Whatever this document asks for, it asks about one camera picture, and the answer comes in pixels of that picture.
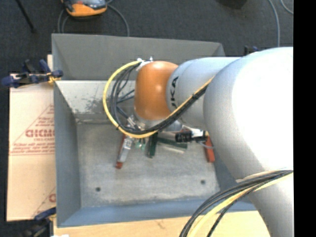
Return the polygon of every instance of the yellow cable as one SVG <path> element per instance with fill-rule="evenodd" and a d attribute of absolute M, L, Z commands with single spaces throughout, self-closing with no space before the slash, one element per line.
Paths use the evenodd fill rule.
<path fill-rule="evenodd" d="M 137 138 L 137 139 L 142 139 L 142 138 L 146 138 L 146 137 L 149 137 L 151 135 L 153 135 L 154 133 L 158 132 L 158 130 L 155 130 L 155 131 L 152 131 L 152 132 L 148 132 L 148 133 L 145 133 L 145 134 L 133 134 L 133 133 L 130 133 L 130 132 L 127 132 L 125 131 L 122 127 L 120 127 L 120 125 L 115 121 L 115 119 L 113 118 L 113 116 L 111 115 L 110 111 L 109 111 L 109 108 L 108 108 L 108 105 L 107 105 L 107 101 L 106 101 L 106 98 L 107 98 L 107 91 L 108 91 L 108 88 L 110 86 L 110 83 L 113 81 L 113 79 L 119 74 L 121 73 L 123 70 L 131 67 L 131 66 L 134 66 L 136 64 L 138 64 L 139 61 L 133 61 L 133 62 L 130 62 L 130 63 L 127 63 L 125 64 L 124 66 L 120 67 L 119 69 L 117 69 L 109 78 L 109 80 L 107 81 L 107 83 L 105 84 L 105 87 L 104 87 L 104 91 L 103 91 L 103 106 L 104 106 L 104 110 L 105 110 L 105 113 L 107 114 L 109 120 L 112 122 L 112 124 L 117 128 L 119 129 L 123 134 L 127 135 L 127 136 L 130 136 L 132 138 Z M 213 79 L 214 77 L 212 77 L 211 79 L 209 79 L 202 87 L 200 87 L 194 94 L 198 94 L 204 87 L 206 87 Z M 166 119 L 168 119 L 170 116 L 172 116 L 174 113 L 176 113 L 180 108 L 182 108 L 188 101 L 190 101 L 193 96 L 190 96 L 185 102 L 183 102 L 176 110 L 174 110 Z"/>
<path fill-rule="evenodd" d="M 260 189 L 263 189 L 263 188 L 266 188 L 270 185 L 273 185 L 275 183 L 278 183 L 279 181 L 281 180 L 284 180 L 285 178 L 288 178 L 290 176 L 292 176 L 293 173 L 291 174 L 288 174 L 286 176 L 283 176 L 281 178 L 278 178 L 278 179 L 275 179 L 275 180 L 272 180 L 260 187 L 258 187 L 257 189 L 254 190 L 255 191 L 258 191 Z M 250 188 L 247 188 L 229 198 L 227 198 L 226 200 L 224 200 L 223 202 L 221 202 L 219 205 L 215 206 L 212 210 L 210 210 L 207 214 L 205 214 L 198 222 L 197 224 L 190 229 L 189 233 L 188 233 L 188 237 L 194 237 L 197 232 L 200 230 L 200 228 L 205 224 L 205 222 L 207 222 L 212 216 L 214 216 L 216 213 L 218 213 L 220 210 L 224 209 L 226 206 L 230 205 L 231 203 L 233 203 L 236 199 L 240 198 L 242 195 L 244 195 L 246 192 L 248 192 L 249 190 L 253 189 L 255 186 L 257 186 L 258 184 L 255 184 L 253 185 L 252 187 Z"/>

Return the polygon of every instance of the cable bundle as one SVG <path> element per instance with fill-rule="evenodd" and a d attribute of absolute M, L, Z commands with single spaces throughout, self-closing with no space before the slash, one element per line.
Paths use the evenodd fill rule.
<path fill-rule="evenodd" d="M 136 126 L 126 126 L 123 124 L 118 116 L 118 112 L 121 113 L 125 118 L 127 118 L 127 115 L 122 113 L 120 108 L 117 107 L 117 103 L 119 102 L 119 93 L 122 91 L 122 89 L 125 87 L 127 80 L 129 78 L 130 73 L 135 70 L 141 63 L 144 61 L 134 61 L 131 63 L 128 63 L 118 70 L 116 70 L 109 78 L 107 81 L 104 92 L 103 92 L 103 106 L 105 109 L 105 112 L 110 119 L 110 121 L 115 125 L 116 128 L 118 128 L 122 133 L 125 135 L 128 135 L 133 138 L 146 138 L 154 133 L 168 127 L 172 123 L 174 123 L 200 96 L 202 96 L 206 89 L 208 84 L 212 81 L 213 78 L 209 79 L 200 89 L 198 89 L 196 92 L 194 92 L 193 95 L 191 95 L 185 102 L 183 102 L 176 110 L 174 110 L 165 120 L 160 122 L 159 124 L 145 129 L 145 130 L 140 130 Z M 107 101 L 106 101 L 106 96 L 107 96 L 107 91 L 110 86 L 110 83 L 114 80 L 114 78 L 118 75 L 118 78 L 114 84 L 114 87 L 111 92 L 111 97 L 110 97 L 110 110 L 107 106 Z"/>
<path fill-rule="evenodd" d="M 272 185 L 280 181 L 281 179 L 288 177 L 291 174 L 293 174 L 293 170 L 277 170 L 268 173 L 265 172 L 260 174 L 259 176 L 246 179 L 226 191 L 211 196 L 195 211 L 192 217 L 188 220 L 188 222 L 186 223 L 186 225 L 180 233 L 180 237 L 195 236 L 202 225 L 204 225 L 213 215 L 222 210 L 222 212 L 216 219 L 215 223 L 213 224 L 207 235 L 207 237 L 210 237 L 213 234 L 220 220 L 223 218 L 224 214 L 227 212 L 227 210 L 239 199 L 259 189 L 263 189 L 269 185 Z M 211 206 L 219 202 L 221 203 L 212 208 L 209 212 L 207 212 L 195 224 L 195 226 L 193 226 L 198 216 L 205 213 L 207 210 L 210 209 Z"/>

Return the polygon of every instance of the wooden surface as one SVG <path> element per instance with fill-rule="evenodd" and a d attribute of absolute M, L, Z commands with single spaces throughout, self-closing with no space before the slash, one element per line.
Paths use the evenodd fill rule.
<path fill-rule="evenodd" d="M 212 225 L 217 215 L 212 218 Z M 56 228 L 56 236 L 69 237 L 178 237 L 189 217 L 159 219 L 139 222 L 115 223 L 93 226 Z M 196 235 L 206 236 L 210 226 L 204 226 Z M 257 211 L 226 213 L 213 237 L 269 237 L 266 225 Z"/>

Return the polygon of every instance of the cardboard sheet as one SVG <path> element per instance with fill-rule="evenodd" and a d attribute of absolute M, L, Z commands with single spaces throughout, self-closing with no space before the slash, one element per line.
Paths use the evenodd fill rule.
<path fill-rule="evenodd" d="M 11 88 L 7 221 L 28 220 L 56 205 L 53 86 Z"/>

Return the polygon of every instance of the black floor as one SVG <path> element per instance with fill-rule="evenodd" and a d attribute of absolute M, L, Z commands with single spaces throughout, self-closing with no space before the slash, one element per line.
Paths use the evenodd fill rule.
<path fill-rule="evenodd" d="M 20 1 L 37 33 L 31 33 L 15 0 L 0 0 L 0 78 L 19 71 L 26 59 L 37 65 L 40 59 L 46 58 L 51 51 L 51 33 L 58 32 L 58 17 L 63 9 L 60 0 Z M 293 10 L 293 0 L 283 2 Z M 245 45 L 259 50 L 293 46 L 293 15 L 282 6 L 281 0 L 113 0 L 110 5 L 125 17 L 132 37 L 214 41 L 223 45 L 227 56 L 242 56 Z M 124 21 L 110 7 L 94 20 L 68 19 L 64 32 L 127 34 Z M 1 237 L 15 236 L 31 225 L 30 222 L 5 222 L 7 152 L 8 91 L 1 88 Z"/>

